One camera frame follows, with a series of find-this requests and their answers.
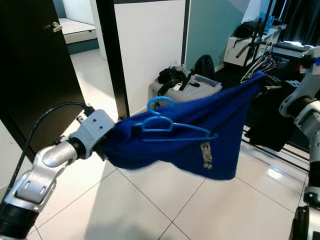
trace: dark door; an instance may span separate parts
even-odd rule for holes
[[[52,0],[0,0],[0,118],[24,146],[36,120],[65,102],[84,102]],[[29,157],[51,145],[81,111],[66,106],[39,126]]]

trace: blue clothes hanger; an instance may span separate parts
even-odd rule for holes
[[[200,132],[205,133],[204,137],[190,137],[190,138],[164,138],[164,139],[142,139],[145,142],[176,142],[176,141],[210,141],[210,140],[214,140],[218,137],[218,134],[213,133],[205,128],[202,127],[198,127],[198,126],[193,126],[193,125],[189,125],[189,124],[184,124],[184,123],[177,123],[172,121],[170,118],[166,117],[166,116],[161,116],[160,112],[154,111],[151,108],[152,103],[158,101],[158,100],[164,100],[170,103],[171,106],[174,105],[174,102],[166,96],[157,96],[152,98],[148,104],[147,104],[147,110],[153,114],[154,116],[148,117],[147,119],[145,119],[143,122],[139,122],[136,123],[134,126],[140,126],[142,128],[142,132],[152,132],[152,133],[159,133],[159,132],[171,132],[174,126],[177,127],[185,127],[185,128],[189,128],[189,129],[193,129],[193,130],[198,130]],[[164,122],[168,122],[169,123],[169,127],[168,128],[146,128],[146,124],[154,121],[154,120],[162,120]]]

